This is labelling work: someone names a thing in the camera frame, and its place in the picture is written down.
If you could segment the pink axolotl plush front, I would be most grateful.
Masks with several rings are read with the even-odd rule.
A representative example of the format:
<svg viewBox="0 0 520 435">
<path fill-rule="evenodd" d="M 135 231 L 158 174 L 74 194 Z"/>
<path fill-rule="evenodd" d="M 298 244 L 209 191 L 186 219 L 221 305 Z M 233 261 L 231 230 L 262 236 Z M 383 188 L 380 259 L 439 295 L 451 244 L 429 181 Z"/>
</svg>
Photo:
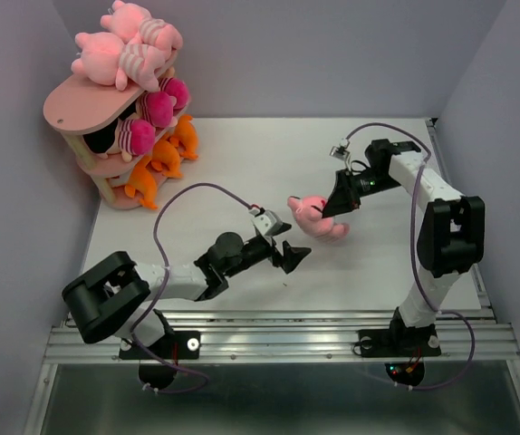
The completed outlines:
<svg viewBox="0 0 520 435">
<path fill-rule="evenodd" d="M 322 196 L 290 196 L 286 201 L 297 226 L 307 235 L 323 243 L 334 243 L 350 231 L 346 223 L 337 223 L 333 217 L 324 217 L 327 199 Z"/>
</svg>

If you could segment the pink axolotl plush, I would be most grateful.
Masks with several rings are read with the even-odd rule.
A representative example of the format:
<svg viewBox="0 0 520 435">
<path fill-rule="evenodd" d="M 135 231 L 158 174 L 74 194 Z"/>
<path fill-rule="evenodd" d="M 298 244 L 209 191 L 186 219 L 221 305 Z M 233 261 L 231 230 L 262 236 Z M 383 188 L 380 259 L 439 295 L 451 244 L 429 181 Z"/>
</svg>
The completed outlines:
<svg viewBox="0 0 520 435">
<path fill-rule="evenodd" d="M 129 81 L 148 92 L 158 90 L 156 72 L 167 60 L 161 50 L 142 43 L 125 44 L 119 36 L 107 32 L 78 33 L 75 43 L 81 52 L 72 62 L 73 74 L 99 85 L 114 85 L 120 92 L 127 89 Z"/>
<path fill-rule="evenodd" d="M 290 196 L 286 201 L 297 226 L 307 235 L 323 243 L 334 243 L 350 231 L 346 223 L 337 223 L 333 217 L 324 217 L 327 199 L 322 196 Z"/>
</svg>

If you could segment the orange shark plush mouth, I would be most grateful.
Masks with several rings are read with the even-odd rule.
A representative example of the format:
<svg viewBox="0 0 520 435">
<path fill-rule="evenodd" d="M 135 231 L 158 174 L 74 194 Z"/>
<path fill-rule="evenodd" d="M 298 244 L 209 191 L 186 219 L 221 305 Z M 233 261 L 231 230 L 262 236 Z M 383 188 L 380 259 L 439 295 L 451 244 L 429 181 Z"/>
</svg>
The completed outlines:
<svg viewBox="0 0 520 435">
<path fill-rule="evenodd" d="M 179 155 L 187 160 L 197 160 L 197 149 L 199 139 L 195 127 L 191 121 L 193 117 L 189 114 L 183 114 L 178 119 L 172 135 L 169 138 L 170 143 L 179 149 Z"/>
</svg>

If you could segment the orange shark plush back-facing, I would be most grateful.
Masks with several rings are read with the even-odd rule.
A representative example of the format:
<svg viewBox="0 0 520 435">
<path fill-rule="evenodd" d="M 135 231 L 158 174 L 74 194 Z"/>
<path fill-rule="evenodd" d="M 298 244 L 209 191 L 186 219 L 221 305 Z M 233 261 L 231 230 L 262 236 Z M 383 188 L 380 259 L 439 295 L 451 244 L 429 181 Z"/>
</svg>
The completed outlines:
<svg viewBox="0 0 520 435">
<path fill-rule="evenodd" d="M 158 208 L 155 203 L 158 194 L 158 184 L 152 174 L 149 172 L 148 165 L 151 162 L 150 156 L 144 156 L 135 165 L 128 178 L 128 182 L 124 186 L 124 193 L 128 198 L 135 198 L 137 192 L 142 197 L 139 204 L 148 209 L 156 210 Z"/>
</svg>

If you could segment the doll plush black hair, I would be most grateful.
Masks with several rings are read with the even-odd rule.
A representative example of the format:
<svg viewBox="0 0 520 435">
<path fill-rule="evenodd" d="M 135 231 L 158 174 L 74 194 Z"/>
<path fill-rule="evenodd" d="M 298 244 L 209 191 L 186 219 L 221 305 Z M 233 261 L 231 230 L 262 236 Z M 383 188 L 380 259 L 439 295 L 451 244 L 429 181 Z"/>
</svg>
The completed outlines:
<svg viewBox="0 0 520 435">
<path fill-rule="evenodd" d="M 177 99 L 166 92 L 146 92 L 136 101 L 138 115 L 156 129 L 166 129 L 177 125 L 174 109 Z"/>
</svg>

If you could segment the doll plush edge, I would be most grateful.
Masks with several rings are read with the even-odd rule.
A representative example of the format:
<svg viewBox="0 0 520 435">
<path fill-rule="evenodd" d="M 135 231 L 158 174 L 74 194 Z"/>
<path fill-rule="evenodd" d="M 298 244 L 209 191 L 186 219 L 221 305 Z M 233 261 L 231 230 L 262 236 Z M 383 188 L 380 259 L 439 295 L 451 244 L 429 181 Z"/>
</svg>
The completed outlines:
<svg viewBox="0 0 520 435">
<path fill-rule="evenodd" d="M 120 154 L 124 162 L 130 162 L 151 151 L 155 144 L 155 129 L 142 119 L 116 119 L 103 129 L 85 134 L 83 140 L 100 159 Z"/>
</svg>

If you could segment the orange shark plush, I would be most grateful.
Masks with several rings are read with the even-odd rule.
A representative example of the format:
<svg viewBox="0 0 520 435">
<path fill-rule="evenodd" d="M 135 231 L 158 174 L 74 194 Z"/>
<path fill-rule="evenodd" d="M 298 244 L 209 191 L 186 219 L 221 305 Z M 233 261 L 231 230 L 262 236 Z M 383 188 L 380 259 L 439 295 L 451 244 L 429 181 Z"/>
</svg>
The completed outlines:
<svg viewBox="0 0 520 435">
<path fill-rule="evenodd" d="M 154 145 L 151 152 L 150 166 L 171 179 L 181 179 L 181 157 L 178 148 L 170 141 L 170 135 L 164 134 Z"/>
</svg>

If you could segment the doll plush pink striped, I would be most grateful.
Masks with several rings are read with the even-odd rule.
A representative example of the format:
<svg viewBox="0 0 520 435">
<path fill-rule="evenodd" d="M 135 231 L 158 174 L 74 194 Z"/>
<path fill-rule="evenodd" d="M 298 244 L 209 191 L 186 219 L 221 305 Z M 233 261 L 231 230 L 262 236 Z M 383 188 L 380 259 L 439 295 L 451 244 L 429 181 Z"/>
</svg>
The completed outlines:
<svg viewBox="0 0 520 435">
<path fill-rule="evenodd" d="M 176 77 L 164 77 L 159 80 L 159 89 L 168 96 L 174 97 L 174 109 L 180 111 L 189 103 L 191 95 L 187 85 Z"/>
</svg>

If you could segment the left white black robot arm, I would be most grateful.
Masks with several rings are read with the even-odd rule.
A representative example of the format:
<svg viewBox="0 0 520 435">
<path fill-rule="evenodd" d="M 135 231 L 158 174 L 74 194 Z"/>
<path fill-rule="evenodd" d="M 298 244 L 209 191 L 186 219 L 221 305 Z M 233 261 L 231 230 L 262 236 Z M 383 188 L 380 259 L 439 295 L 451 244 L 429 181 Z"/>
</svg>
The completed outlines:
<svg viewBox="0 0 520 435">
<path fill-rule="evenodd" d="M 127 252 L 117 251 L 71 281 L 62 299 L 85 343 L 138 337 L 143 350 L 160 357 L 171 348 L 169 327 L 142 304 L 162 299 L 205 302 L 225 292 L 229 278 L 263 261 L 290 274 L 311 253 L 311 248 L 287 241 L 278 246 L 261 234 L 245 241 L 234 232 L 221 234 L 200 258 L 182 266 L 138 264 Z"/>
</svg>

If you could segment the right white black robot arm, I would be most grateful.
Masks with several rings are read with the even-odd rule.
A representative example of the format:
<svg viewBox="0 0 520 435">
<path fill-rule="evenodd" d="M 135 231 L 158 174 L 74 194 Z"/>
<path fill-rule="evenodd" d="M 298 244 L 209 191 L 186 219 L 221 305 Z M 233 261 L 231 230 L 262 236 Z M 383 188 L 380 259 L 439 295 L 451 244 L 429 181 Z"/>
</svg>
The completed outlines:
<svg viewBox="0 0 520 435">
<path fill-rule="evenodd" d="M 484 201 L 451 187 L 428 168 L 429 156 L 415 141 L 374 140 L 365 150 L 365 169 L 336 171 L 323 209 L 324 217 L 336 217 L 358 209 L 365 197 L 403 188 L 411 196 L 410 215 L 422 217 L 409 232 L 414 283 L 397 308 L 400 324 L 387 332 L 388 346 L 396 353 L 419 344 L 417 329 L 435 322 L 451 288 L 484 255 Z"/>
</svg>

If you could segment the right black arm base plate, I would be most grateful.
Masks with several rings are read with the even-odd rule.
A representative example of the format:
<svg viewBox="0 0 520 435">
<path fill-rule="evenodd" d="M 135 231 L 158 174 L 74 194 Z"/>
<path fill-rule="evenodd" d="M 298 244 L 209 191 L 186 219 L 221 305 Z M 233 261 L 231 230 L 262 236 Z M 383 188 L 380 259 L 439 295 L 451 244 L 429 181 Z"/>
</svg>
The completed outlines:
<svg viewBox="0 0 520 435">
<path fill-rule="evenodd" d="M 361 329 L 353 350 L 363 358 L 395 359 L 400 357 L 441 355 L 434 327 L 390 329 Z"/>
</svg>

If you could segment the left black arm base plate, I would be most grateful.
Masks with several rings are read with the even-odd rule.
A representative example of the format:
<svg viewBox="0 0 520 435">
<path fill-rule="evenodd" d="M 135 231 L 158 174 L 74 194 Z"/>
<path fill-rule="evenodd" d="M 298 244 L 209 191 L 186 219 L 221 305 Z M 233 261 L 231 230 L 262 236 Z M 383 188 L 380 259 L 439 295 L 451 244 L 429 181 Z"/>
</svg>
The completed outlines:
<svg viewBox="0 0 520 435">
<path fill-rule="evenodd" d="M 176 331 L 157 340 L 149 347 L 149 350 L 167 361 L 197 360 L 200 345 L 200 331 Z M 135 343 L 126 349 L 121 347 L 119 358 L 123 361 L 152 360 L 152 357 Z"/>
</svg>

